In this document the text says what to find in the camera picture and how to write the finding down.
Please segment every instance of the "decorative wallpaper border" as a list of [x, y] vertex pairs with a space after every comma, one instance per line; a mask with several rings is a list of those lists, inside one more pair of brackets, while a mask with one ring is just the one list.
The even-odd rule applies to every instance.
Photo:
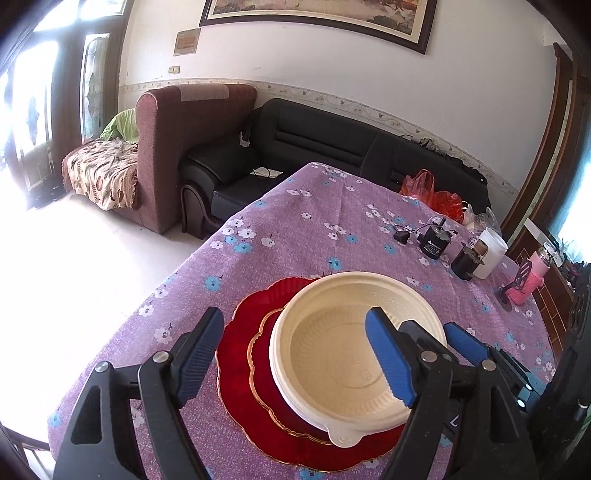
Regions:
[[316, 92], [315, 90], [281, 85], [278, 83], [257, 82], [254, 80], [189, 78], [133, 83], [120, 87], [119, 94], [145, 92], [153, 88], [179, 85], [181, 83], [246, 83], [257, 89], [258, 95], [256, 106], [261, 106], [271, 98], [279, 97], [339, 113], [343, 116], [348, 116], [355, 120], [374, 125], [395, 135], [408, 138], [409, 140], [419, 143], [429, 150], [433, 150], [439, 154], [448, 154], [451, 157], [461, 159], [469, 167], [479, 170], [487, 179], [489, 187], [493, 187], [495, 190], [504, 193], [511, 199], [511, 201], [515, 200], [518, 193], [518, 189], [498, 173], [484, 165], [484, 163], [480, 162], [477, 158], [472, 157], [461, 148], [458, 148], [437, 135], [432, 134], [424, 128], [418, 127], [417, 125], [407, 122], [391, 113], [352, 100], [330, 95], [328, 93]]

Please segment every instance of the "white cup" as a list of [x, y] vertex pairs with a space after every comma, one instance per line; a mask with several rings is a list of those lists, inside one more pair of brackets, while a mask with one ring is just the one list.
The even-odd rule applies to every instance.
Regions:
[[480, 234], [478, 240], [482, 240], [487, 245], [488, 252], [482, 257], [483, 264], [478, 265], [474, 270], [474, 276], [484, 280], [501, 262], [509, 247], [498, 233], [488, 227]]

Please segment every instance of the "purple floral tablecloth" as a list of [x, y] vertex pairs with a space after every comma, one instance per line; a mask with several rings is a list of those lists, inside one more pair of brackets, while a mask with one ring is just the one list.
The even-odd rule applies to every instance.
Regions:
[[[247, 295], [285, 277], [314, 277], [341, 271], [370, 271], [414, 288], [442, 323], [454, 321], [481, 341], [512, 353], [547, 382], [554, 358], [540, 312], [532, 297], [504, 311], [493, 288], [513, 278], [508, 258], [486, 280], [465, 282], [450, 270], [450, 259], [471, 235], [455, 224], [458, 237], [440, 260], [427, 258], [414, 236], [408, 245], [392, 237], [394, 225], [417, 228], [436, 214], [418, 200], [398, 195], [359, 177], [321, 164], [309, 164], [259, 201], [228, 220], [147, 298], [67, 392], [49, 419], [55, 457], [92, 366], [108, 360], [116, 367], [142, 363], [170, 349], [192, 330], [209, 306], [226, 321]], [[135, 432], [148, 478], [160, 479], [141, 403], [132, 402]], [[215, 480], [377, 479], [388, 455], [344, 472], [321, 473], [276, 462], [260, 452], [227, 414], [217, 393], [212, 362], [194, 400], [182, 410], [187, 430]], [[441, 438], [431, 478], [441, 478], [451, 451]]]

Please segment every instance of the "red plastic bag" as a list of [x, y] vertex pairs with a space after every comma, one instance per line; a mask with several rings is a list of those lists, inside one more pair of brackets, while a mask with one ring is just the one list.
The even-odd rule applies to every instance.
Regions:
[[458, 223], [464, 220], [460, 196], [445, 190], [435, 192], [435, 177], [428, 170], [421, 170], [414, 178], [407, 175], [400, 188], [400, 195], [414, 197], [431, 210], [446, 215]]
[[464, 221], [462, 211], [462, 199], [457, 193], [450, 193], [445, 190], [433, 194], [433, 204], [430, 207], [437, 213], [448, 216], [458, 223]]
[[429, 207], [433, 201], [434, 192], [435, 177], [428, 170], [421, 170], [414, 178], [406, 175], [400, 188], [400, 195], [416, 198]]

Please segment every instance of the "white tile floor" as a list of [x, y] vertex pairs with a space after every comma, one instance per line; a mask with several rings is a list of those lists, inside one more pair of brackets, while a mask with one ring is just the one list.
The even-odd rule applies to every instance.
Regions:
[[23, 211], [0, 174], [0, 420], [47, 440], [47, 416], [100, 347], [202, 243], [157, 235], [70, 194]]

